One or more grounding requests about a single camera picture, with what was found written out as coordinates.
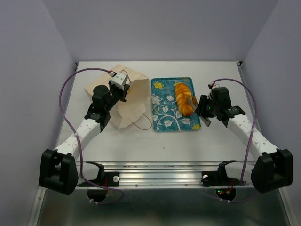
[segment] blue tray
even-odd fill
[[[151,80],[151,100],[154,130],[174,132],[198,130],[200,119],[196,114],[182,116],[175,101],[174,87],[177,83],[186,83],[193,95],[191,78],[156,78]]]

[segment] tabletop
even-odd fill
[[[122,64],[153,78],[191,77],[197,99],[209,93],[208,84],[219,78],[232,78],[241,81],[236,62],[79,62],[77,70],[88,67],[111,69]],[[66,117],[74,127],[78,127],[91,104],[84,87],[101,76],[100,71],[85,71],[76,75],[67,106]],[[229,89],[232,105],[240,106],[252,121],[251,109],[243,87],[230,81],[219,82]],[[146,114],[151,118],[151,102]],[[141,117],[137,122],[147,127],[149,122]],[[220,121],[212,119],[210,127],[201,121],[198,131],[158,133],[153,129],[142,131],[130,125],[116,128],[109,122],[105,130],[96,136],[84,150],[85,161],[242,161],[245,146]],[[66,140],[72,131],[64,122],[59,144]]]

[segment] paper bag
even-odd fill
[[[151,100],[150,80],[144,74],[123,65],[117,65],[111,70],[114,72],[125,70],[131,80],[131,83],[127,80],[127,83],[130,84],[130,89],[128,90],[126,97],[127,101],[119,101],[110,110],[110,121],[120,129],[137,121],[142,113],[147,110],[147,106]],[[84,89],[92,99],[93,89],[98,85],[106,85],[109,87],[110,79],[111,76],[105,73],[92,83],[86,85]]]

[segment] white wall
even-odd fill
[[[243,63],[264,135],[293,153],[288,187],[301,215],[301,1],[279,0]]]
[[[60,86],[74,62],[41,0],[0,6],[0,225],[26,225],[41,154],[60,129]]]
[[[44,0],[76,60],[243,60],[277,0]]]

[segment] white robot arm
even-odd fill
[[[209,118],[216,117],[240,141],[247,146],[252,131],[252,124],[239,106],[232,106],[229,91],[225,87],[209,85],[209,95],[202,95],[199,104],[196,100],[188,100],[195,109],[195,113],[209,126]],[[269,142],[256,128],[253,129],[253,138],[249,152],[256,164],[246,165],[243,181],[253,184],[257,191],[265,193],[277,188],[288,186],[293,178],[293,157],[287,150],[280,150]],[[205,177],[203,186],[228,185],[233,179],[239,183],[243,164],[237,161],[225,161],[219,165],[217,171],[203,171]]]
[[[80,166],[76,166],[75,161],[88,143],[106,127],[110,120],[110,109],[118,101],[126,101],[125,98],[130,87],[126,84],[127,75],[111,72],[110,76],[112,77],[109,81],[110,90],[104,85],[94,88],[92,104],[76,130],[76,134],[71,135],[54,150],[47,149],[43,153],[40,165],[40,186],[69,195],[77,185],[84,182]],[[85,179],[104,180],[104,167],[101,164],[86,162],[83,165]]]

